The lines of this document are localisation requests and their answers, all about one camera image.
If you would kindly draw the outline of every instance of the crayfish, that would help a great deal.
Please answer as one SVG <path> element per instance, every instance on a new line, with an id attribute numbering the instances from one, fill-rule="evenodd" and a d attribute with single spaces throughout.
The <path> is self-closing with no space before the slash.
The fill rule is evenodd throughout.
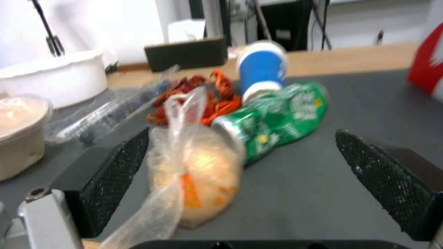
<path id="1" fill-rule="evenodd" d="M 147 120 L 153 124 L 167 125 L 168 119 L 163 107 L 163 103 L 172 95 L 188 93 L 194 88 L 204 85 L 212 85 L 210 79 L 215 77 L 214 87 L 218 92 L 218 98 L 214 91 L 207 91 L 207 104 L 200 123 L 210 126 L 212 121 L 219 116 L 227 115 L 241 107 L 241 97 L 235 94 L 231 80 L 222 71 L 215 70 L 211 73 L 209 80 L 201 75 L 195 75 L 191 79 L 181 79 L 177 86 L 165 92 L 155 102 L 154 106 L 159 107 L 157 111 L 148 114 Z"/>

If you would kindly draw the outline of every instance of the metal stand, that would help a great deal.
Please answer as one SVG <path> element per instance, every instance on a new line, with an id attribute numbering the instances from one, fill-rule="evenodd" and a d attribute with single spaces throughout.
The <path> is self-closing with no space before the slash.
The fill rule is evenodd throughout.
<path id="1" fill-rule="evenodd" d="M 0 202 L 0 249 L 83 248 L 62 191 L 34 189 L 19 216 L 11 220 Z"/>
<path id="2" fill-rule="evenodd" d="M 45 15 L 43 14 L 42 7 L 37 2 L 37 0 L 31 0 L 34 4 L 35 9 L 39 13 L 40 18 L 42 19 L 43 25 L 45 26 L 46 32 L 48 33 L 48 36 L 46 37 L 46 43 L 48 44 L 49 51 L 51 51 L 51 54 L 53 56 L 61 56 L 62 54 L 65 54 L 65 49 L 63 48 L 62 43 L 60 42 L 60 39 L 58 39 L 58 36 L 52 35 L 51 29 L 49 28 L 48 22 L 46 21 Z"/>
<path id="3" fill-rule="evenodd" d="M 266 24 L 266 19 L 264 18 L 263 12 L 261 11 L 260 3 L 258 0 L 253 0 L 255 11 L 257 13 L 258 22 L 263 29 L 263 34 L 268 40 L 272 40 L 271 34 L 269 33 L 268 25 Z"/>

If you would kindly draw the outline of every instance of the green soda can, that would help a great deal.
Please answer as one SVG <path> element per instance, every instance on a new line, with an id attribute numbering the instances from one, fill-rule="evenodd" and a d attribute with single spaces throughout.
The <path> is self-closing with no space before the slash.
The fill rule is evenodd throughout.
<path id="1" fill-rule="evenodd" d="M 327 106 L 322 85 L 301 82 L 260 95 L 237 111 L 216 118 L 211 127 L 239 151 L 245 163 L 251 163 L 316 130 Z"/>

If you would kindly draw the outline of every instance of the blue paper cup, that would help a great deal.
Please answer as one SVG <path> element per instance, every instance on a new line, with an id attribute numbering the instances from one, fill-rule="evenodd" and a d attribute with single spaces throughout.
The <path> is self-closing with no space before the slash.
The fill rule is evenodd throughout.
<path id="1" fill-rule="evenodd" d="M 249 45 L 237 59 L 243 103 L 259 91 L 286 86 L 286 51 L 278 43 L 258 41 Z"/>

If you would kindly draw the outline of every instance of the plastic bag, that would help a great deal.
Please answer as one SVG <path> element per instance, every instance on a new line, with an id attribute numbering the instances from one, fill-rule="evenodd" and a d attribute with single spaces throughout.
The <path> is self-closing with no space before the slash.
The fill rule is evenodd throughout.
<path id="1" fill-rule="evenodd" d="M 100 248 L 166 239 L 177 224 L 196 227 L 232 202 L 243 169 L 240 156 L 220 134 L 200 124 L 205 107 L 204 87 L 165 102 L 169 128 L 151 131 L 154 148 L 147 153 L 152 193 Z"/>
<path id="2" fill-rule="evenodd" d="M 180 105 L 180 99 L 187 99 Z M 242 172 L 240 157 L 224 138 L 200 124 L 206 91 L 174 95 L 165 103 L 169 129 L 155 128 L 148 153 L 151 188 L 166 186 L 179 175 L 183 186 L 180 225 L 196 227 L 213 218 L 234 198 Z"/>
<path id="3" fill-rule="evenodd" d="M 119 90 L 118 93 L 107 91 L 100 94 L 91 104 L 45 125 L 45 141 L 61 144 L 77 137 L 86 145 L 92 144 L 136 113 L 151 107 L 158 96 L 174 87 L 167 78 L 178 70 L 176 65 L 154 82 Z"/>

